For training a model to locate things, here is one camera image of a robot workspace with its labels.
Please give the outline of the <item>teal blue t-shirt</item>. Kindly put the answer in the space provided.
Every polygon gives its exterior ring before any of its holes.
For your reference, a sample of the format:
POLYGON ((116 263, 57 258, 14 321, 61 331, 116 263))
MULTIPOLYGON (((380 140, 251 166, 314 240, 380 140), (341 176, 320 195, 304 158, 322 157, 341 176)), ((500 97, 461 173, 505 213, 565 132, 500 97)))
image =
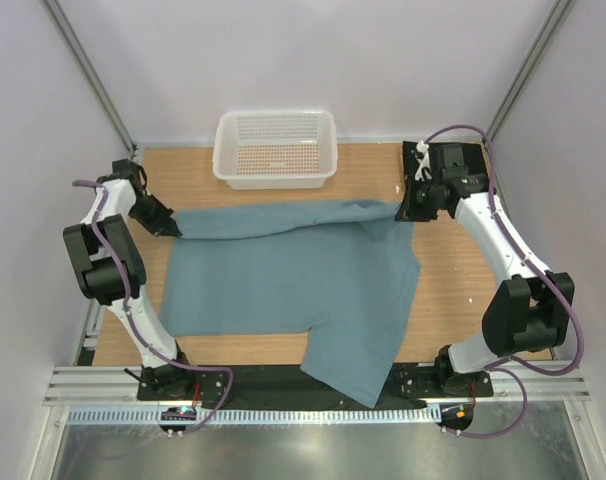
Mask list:
POLYGON ((396 212, 366 199, 183 211, 160 320, 175 337, 306 333, 302 371, 373 407, 420 274, 396 212))

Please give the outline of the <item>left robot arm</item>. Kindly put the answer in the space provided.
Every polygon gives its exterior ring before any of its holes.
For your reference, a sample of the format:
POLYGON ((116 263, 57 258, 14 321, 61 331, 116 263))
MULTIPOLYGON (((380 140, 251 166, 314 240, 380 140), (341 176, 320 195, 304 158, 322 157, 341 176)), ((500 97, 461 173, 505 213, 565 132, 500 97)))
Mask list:
POLYGON ((141 356, 141 372, 133 376, 137 398, 187 398, 195 376, 151 305, 144 262, 126 225, 133 219, 154 236, 179 238, 173 210, 148 191, 144 168, 130 159, 114 161, 112 172, 95 181, 73 185, 92 189, 95 198, 88 214, 64 229, 63 240, 83 295, 120 320, 141 356))

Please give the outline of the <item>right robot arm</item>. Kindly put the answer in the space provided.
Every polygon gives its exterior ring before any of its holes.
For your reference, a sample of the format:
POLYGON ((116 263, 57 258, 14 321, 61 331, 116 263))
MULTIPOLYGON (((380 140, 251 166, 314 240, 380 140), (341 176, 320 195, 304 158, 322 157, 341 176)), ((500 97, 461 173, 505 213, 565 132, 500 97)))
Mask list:
POLYGON ((486 366, 563 344, 574 282, 534 255, 503 217, 480 146, 405 142, 402 169, 405 193, 396 221, 430 222, 448 213, 475 242, 497 285, 480 331, 439 350, 431 371, 434 388, 445 396, 468 394, 486 366))

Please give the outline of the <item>folded black t-shirt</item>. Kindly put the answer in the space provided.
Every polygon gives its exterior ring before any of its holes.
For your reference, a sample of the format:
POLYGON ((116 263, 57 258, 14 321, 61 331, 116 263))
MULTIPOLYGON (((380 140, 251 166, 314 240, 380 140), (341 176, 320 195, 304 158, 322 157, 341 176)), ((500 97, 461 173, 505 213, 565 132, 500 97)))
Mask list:
MULTIPOLYGON (((414 157, 416 144, 413 142, 403 143, 405 193, 409 191, 411 183, 416 181, 414 179, 418 166, 414 157)), ((488 191, 489 175, 479 144, 432 143, 429 151, 432 179, 425 182, 447 186, 452 196, 467 197, 471 194, 488 191)))

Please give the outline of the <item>white perforated plastic basket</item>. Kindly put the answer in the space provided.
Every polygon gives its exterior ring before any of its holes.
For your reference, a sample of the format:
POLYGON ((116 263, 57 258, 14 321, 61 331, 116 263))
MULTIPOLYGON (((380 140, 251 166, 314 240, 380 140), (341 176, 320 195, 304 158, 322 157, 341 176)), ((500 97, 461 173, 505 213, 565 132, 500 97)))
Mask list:
POLYGON ((337 169, 326 110, 232 111, 219 120, 212 170, 234 190, 320 189, 337 169))

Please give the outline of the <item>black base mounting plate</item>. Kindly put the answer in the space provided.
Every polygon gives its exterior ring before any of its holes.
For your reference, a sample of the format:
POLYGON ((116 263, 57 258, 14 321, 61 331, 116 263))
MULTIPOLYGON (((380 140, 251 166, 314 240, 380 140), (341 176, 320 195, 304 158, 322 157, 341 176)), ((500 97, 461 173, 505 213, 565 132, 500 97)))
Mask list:
MULTIPOLYGON (((173 371, 157 376, 136 374, 139 401, 197 401, 205 408, 223 400, 227 410, 329 411, 358 410, 362 404, 313 379, 295 365, 234 366, 231 392, 225 394, 223 372, 173 371)), ((494 395, 487 373, 441 377, 431 364, 395 363, 383 384, 375 408, 415 408, 437 398, 490 398, 494 395)))

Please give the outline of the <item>aluminium front frame rail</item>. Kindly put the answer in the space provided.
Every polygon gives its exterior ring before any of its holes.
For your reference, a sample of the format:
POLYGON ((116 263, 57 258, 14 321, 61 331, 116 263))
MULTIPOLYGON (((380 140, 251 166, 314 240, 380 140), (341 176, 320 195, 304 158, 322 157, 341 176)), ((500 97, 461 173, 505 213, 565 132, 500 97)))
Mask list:
MULTIPOLYGON (((520 380, 531 401, 588 401, 587 384, 578 369, 552 377, 534 372, 516 362, 509 362, 490 374, 494 397, 499 401, 521 398, 516 383, 520 380)), ((43 404, 117 405, 135 401, 137 382, 121 367, 57 367, 47 386, 43 404)))

